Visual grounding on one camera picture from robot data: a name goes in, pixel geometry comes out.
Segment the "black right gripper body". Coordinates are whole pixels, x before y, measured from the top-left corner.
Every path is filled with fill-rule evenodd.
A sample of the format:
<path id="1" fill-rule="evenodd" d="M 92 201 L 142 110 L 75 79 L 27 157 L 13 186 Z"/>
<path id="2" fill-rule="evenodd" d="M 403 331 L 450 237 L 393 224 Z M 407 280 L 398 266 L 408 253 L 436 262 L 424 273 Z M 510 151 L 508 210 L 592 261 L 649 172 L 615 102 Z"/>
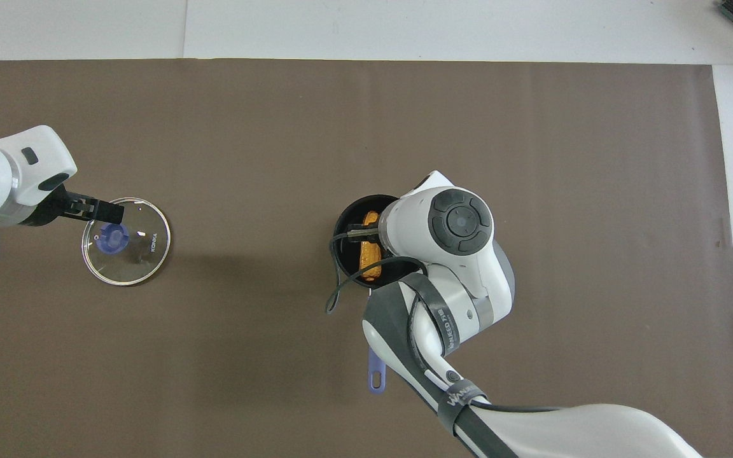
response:
<path id="1" fill-rule="evenodd" d="M 381 250 L 387 249 L 387 245 L 381 239 L 379 220 L 377 219 L 371 223 L 349 224 L 348 243 L 371 243 L 376 244 Z"/>

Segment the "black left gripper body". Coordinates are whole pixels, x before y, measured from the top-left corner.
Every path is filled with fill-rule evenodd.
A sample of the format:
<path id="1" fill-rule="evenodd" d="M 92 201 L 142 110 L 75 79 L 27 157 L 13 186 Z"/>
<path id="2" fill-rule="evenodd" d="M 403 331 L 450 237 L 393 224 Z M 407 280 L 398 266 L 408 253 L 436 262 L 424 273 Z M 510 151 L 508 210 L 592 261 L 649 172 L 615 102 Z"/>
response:
<path id="1" fill-rule="evenodd" d="M 33 209 L 24 226 L 44 226 L 51 223 L 58 217 L 87 221 L 87 197 L 78 193 L 67 191 L 63 184 L 51 191 Z"/>

